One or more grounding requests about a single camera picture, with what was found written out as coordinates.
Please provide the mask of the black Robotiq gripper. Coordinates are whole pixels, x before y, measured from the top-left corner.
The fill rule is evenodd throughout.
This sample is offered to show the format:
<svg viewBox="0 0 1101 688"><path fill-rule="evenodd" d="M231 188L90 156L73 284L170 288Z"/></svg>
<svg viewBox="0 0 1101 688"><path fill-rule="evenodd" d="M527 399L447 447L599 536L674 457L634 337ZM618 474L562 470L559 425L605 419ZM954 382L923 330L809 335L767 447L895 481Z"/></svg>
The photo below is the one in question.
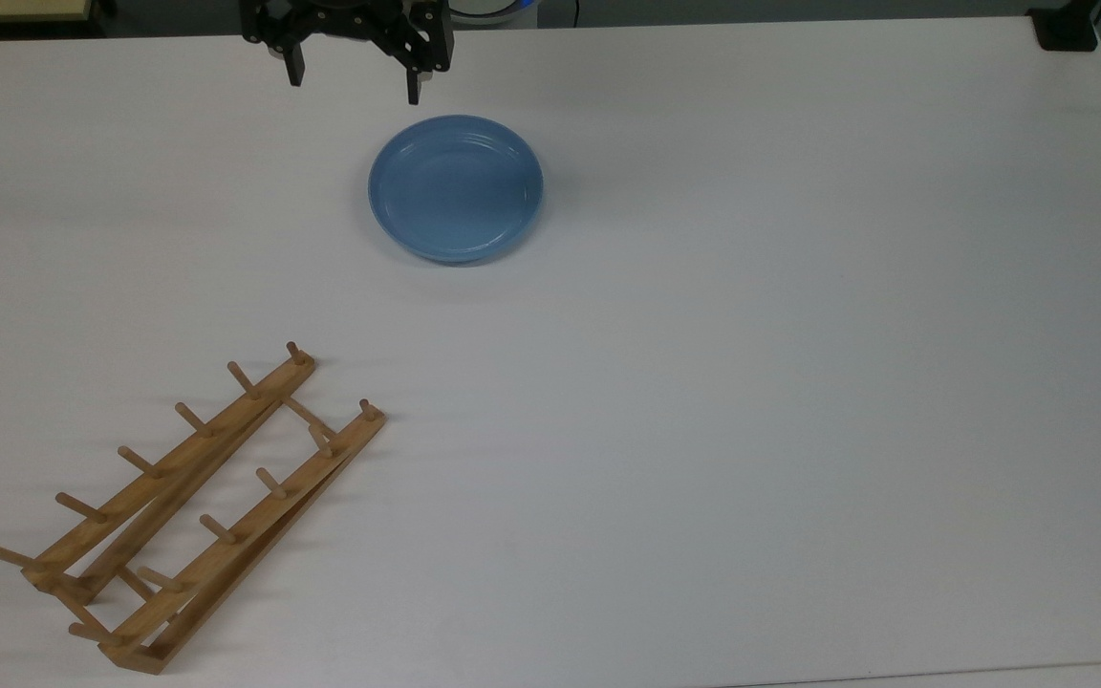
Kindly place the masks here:
<svg viewBox="0 0 1101 688"><path fill-rule="evenodd" d="M241 36L266 45L284 62L288 83L299 87L305 74L302 44L314 33L373 39L405 70L407 101L421 101L422 84L449 70L454 52L450 8L446 3L403 1L285 1L241 4Z"/></svg>

